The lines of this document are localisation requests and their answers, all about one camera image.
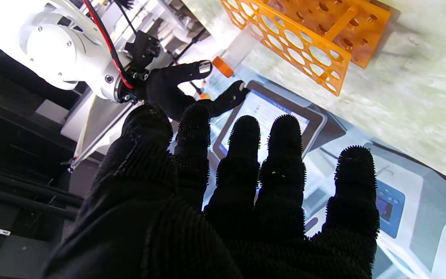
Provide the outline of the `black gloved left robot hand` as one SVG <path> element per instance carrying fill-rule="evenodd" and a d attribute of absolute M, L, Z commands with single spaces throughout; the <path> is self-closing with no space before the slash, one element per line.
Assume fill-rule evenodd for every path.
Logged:
<path fill-rule="evenodd" d="M 259 124 L 240 117 L 203 207 L 209 134 L 208 111 L 193 104 L 171 154 L 165 113 L 150 104 L 134 109 L 41 278 L 372 278 L 380 225 L 370 150 L 342 151 L 326 221 L 306 237 L 299 121 L 290 114 L 274 121 L 260 163 Z"/>

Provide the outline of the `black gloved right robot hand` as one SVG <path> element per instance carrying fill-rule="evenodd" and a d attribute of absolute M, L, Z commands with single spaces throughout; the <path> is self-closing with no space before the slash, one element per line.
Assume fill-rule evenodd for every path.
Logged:
<path fill-rule="evenodd" d="M 210 60 L 154 69 L 147 79 L 146 101 L 158 105 L 168 118 L 177 122 L 194 103 L 205 106 L 210 118 L 216 118 L 243 103 L 250 92 L 244 81 L 232 83 L 215 100 L 196 100 L 178 88 L 181 83 L 207 78 L 212 70 Z"/>

